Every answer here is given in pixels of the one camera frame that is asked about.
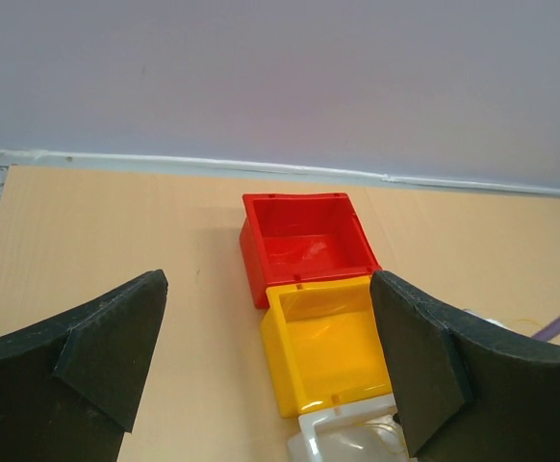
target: black object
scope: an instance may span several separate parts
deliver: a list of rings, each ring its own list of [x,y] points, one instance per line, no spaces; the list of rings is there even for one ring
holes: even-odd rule
[[[165,312],[161,270],[0,337],[0,462],[115,461]]]
[[[412,457],[560,461],[560,346],[442,303],[388,271],[372,277],[370,293]]]

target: wooden table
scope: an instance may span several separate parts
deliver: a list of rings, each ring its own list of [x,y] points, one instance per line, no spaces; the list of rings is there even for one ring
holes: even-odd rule
[[[336,191],[381,265],[430,294],[523,333],[560,313],[560,199],[12,167],[0,335],[162,268],[165,320],[119,461],[284,462],[297,424],[275,406],[238,243],[242,194]]]

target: plastic bin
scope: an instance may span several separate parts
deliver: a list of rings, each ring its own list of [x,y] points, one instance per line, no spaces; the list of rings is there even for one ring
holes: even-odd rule
[[[292,462],[408,462],[404,435],[392,414],[393,395],[364,399],[299,417],[288,442]]]
[[[283,417],[391,392],[369,277],[267,289],[261,323]]]
[[[370,275],[380,270],[344,193],[245,194],[240,245],[257,308],[266,288]]]

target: red plastic container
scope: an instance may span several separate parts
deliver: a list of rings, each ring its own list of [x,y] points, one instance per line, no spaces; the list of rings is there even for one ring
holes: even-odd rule
[[[245,194],[240,234],[257,308],[269,286],[328,281],[380,270],[348,195]]]

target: tabletop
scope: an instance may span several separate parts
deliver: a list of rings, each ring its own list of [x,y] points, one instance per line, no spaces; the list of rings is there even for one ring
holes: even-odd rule
[[[0,335],[147,270],[165,319],[120,462],[286,462],[239,234],[244,193],[348,193],[379,263],[530,334],[560,313],[560,199],[11,167],[0,202]]]

